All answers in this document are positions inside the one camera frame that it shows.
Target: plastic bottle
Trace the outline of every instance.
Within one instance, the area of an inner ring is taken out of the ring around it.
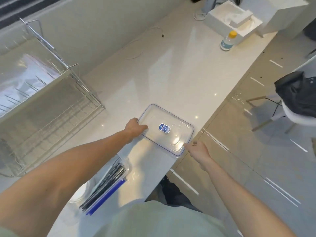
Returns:
[[[233,45],[235,44],[235,37],[237,36],[236,31],[231,31],[227,37],[225,37],[221,44],[220,47],[224,51],[229,51]]]

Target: black bag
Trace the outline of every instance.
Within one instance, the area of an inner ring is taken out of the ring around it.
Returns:
[[[316,77],[304,77],[304,71],[292,72],[274,83],[277,94],[296,114],[316,118]]]

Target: white countertop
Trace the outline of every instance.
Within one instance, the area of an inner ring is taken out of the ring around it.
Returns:
[[[191,123],[196,135],[276,34],[252,35],[232,50],[222,51],[223,38],[193,19],[201,5],[185,2],[155,25],[163,29],[164,37],[160,29],[149,29],[140,41],[115,53],[85,77],[106,110],[62,150],[122,130],[151,103]],[[138,55],[140,49],[139,57],[124,59]],[[60,216],[49,236],[93,236],[120,207],[143,202],[176,161],[141,137],[119,155],[128,158],[132,167],[127,182],[92,216],[71,226]]]

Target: white chair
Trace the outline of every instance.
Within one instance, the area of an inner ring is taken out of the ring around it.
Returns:
[[[294,71],[304,71],[304,75],[307,78],[316,76],[316,56],[312,57],[310,60],[308,60],[307,62],[302,64],[300,67],[296,68]],[[246,101],[250,102],[250,101],[260,100],[260,99],[268,99],[270,101],[273,101],[273,100],[271,100],[271,98],[273,98],[273,97],[279,97],[279,96],[276,93],[274,93],[274,94],[270,94],[270,95],[266,95],[266,96],[260,96],[260,97],[248,99]],[[264,123],[261,123],[259,126],[255,127],[255,128],[253,128],[252,131],[256,131],[256,130],[264,127],[265,125],[267,125],[273,121],[276,121],[276,120],[280,119],[281,117],[285,117],[285,116],[287,116],[293,122],[293,125],[291,125],[291,127],[285,131],[286,133],[289,133],[290,130],[293,129],[294,126],[297,124],[304,125],[304,126],[313,126],[313,127],[316,126],[316,118],[311,117],[311,116],[298,115],[298,114],[292,112],[285,105],[285,103],[283,102],[282,99],[279,102],[275,102],[275,101],[273,101],[273,102],[277,104],[276,109],[274,111],[274,114],[279,106],[282,106],[283,111],[276,114],[276,115],[273,114],[269,120],[265,121]]]

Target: yellow bottle cap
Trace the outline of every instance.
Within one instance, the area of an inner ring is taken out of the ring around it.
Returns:
[[[235,38],[237,36],[237,32],[236,31],[231,31],[228,36],[230,38]]]

